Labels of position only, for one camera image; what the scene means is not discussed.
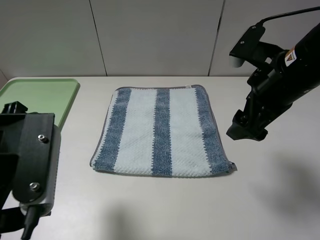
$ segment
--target black cable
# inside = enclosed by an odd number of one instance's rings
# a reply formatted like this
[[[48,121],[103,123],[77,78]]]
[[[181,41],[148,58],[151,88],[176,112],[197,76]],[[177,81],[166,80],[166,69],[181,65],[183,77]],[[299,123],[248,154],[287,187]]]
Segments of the black cable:
[[[24,219],[24,231],[21,240],[29,240],[32,232],[38,225],[39,218],[41,217],[42,208],[40,206],[30,206],[26,212]]]
[[[320,6],[306,8],[306,9],[302,9],[302,10],[298,10],[298,11],[282,13],[282,14],[278,14],[278,15],[274,15],[274,16],[269,16],[267,18],[262,19],[260,22],[257,23],[257,25],[263,25],[266,21],[270,21],[273,19],[284,18],[284,17],[288,17],[288,16],[292,16],[292,15],[303,14],[303,13],[313,12],[313,11],[317,11],[317,10],[320,10]]]

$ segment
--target table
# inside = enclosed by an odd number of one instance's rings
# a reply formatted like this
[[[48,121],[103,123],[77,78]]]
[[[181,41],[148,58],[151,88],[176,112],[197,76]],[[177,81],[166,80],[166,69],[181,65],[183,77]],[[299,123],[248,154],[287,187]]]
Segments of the table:
[[[81,87],[62,130],[55,204],[33,240],[270,240],[320,236],[320,88],[267,127],[262,142],[225,133],[247,77],[74,77]],[[95,172],[89,161],[115,89],[203,85],[238,171],[209,178]],[[8,198],[5,207],[15,207]],[[3,240],[20,239],[22,231]]]

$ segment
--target orange sticker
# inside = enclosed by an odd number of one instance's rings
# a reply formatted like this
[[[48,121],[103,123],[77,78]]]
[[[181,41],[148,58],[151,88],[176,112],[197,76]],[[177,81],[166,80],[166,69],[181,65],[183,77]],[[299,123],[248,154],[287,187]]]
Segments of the orange sticker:
[[[295,60],[297,59],[295,47],[291,48],[290,51],[288,51],[284,58],[284,63],[287,67],[290,66]]]

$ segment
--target striped towel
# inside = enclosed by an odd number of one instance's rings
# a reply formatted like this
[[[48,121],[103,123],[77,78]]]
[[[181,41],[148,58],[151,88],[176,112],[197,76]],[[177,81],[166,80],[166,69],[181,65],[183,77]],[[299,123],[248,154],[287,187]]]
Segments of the striped towel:
[[[234,167],[200,85],[116,90],[90,166],[170,177],[211,176]]]

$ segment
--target light green tray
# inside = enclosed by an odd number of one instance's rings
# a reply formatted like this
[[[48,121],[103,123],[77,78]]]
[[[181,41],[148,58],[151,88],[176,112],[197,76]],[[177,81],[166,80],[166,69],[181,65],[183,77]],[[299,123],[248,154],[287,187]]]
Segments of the light green tray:
[[[28,113],[54,113],[62,129],[80,84],[75,79],[14,79],[0,90],[0,112],[7,103],[19,101]]]

